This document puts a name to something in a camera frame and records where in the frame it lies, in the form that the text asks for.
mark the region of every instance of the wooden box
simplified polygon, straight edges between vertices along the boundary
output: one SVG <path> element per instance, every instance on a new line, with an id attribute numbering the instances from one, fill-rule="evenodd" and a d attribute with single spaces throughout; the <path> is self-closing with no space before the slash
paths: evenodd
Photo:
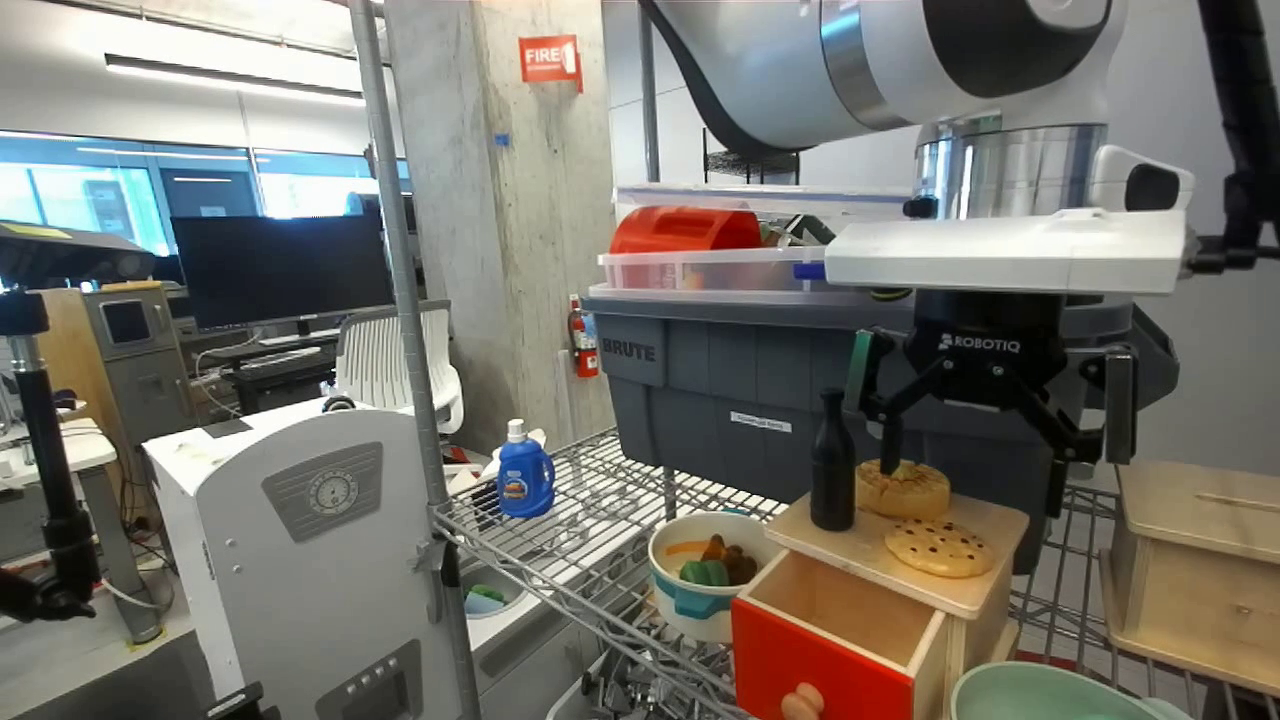
<path id="1" fill-rule="evenodd" d="M 1104 558 L 1111 642 L 1280 692 L 1280 478 L 1131 463 L 1122 501 Z"/>
<path id="2" fill-rule="evenodd" d="M 931 720 L 944 714 L 947 617 L 784 553 L 733 603 L 737 704 L 779 720 L 814 684 L 823 716 Z"/>

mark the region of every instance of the ceiling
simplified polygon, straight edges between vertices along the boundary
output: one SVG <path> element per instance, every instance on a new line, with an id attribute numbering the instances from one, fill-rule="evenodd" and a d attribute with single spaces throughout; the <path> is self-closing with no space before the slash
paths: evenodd
<path id="1" fill-rule="evenodd" d="M 351 57 L 351 20 L 344 0 L 49 0 L 90 11 L 142 18 L 264 44 Z"/>

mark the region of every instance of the white label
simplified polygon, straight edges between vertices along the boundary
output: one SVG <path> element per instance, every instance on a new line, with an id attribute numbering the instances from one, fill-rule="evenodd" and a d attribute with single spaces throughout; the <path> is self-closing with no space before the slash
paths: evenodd
<path id="1" fill-rule="evenodd" d="M 775 416 L 729 413 L 729 424 L 750 424 L 750 428 L 766 428 L 766 431 L 793 437 L 793 424 L 789 424 L 789 420 L 775 420 Z"/>

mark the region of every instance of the red container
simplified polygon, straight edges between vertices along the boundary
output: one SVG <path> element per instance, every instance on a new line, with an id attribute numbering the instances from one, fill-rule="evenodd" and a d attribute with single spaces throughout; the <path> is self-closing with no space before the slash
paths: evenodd
<path id="1" fill-rule="evenodd" d="M 779 558 L 733 603 L 737 704 L 779 720 L 799 684 L 832 720 L 936 720 L 944 617 L 808 558 Z"/>
<path id="2" fill-rule="evenodd" d="M 759 247 L 759 222 L 723 208 L 636 208 L 615 231 L 608 251 L 711 251 Z"/>

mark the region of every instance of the bowl of food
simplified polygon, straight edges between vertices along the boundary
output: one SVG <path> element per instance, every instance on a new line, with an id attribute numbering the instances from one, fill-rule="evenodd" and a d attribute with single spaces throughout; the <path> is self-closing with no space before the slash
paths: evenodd
<path id="1" fill-rule="evenodd" d="M 752 515 L 679 515 L 649 537 L 652 610 L 683 642 L 729 643 L 733 596 L 775 560 Z"/>

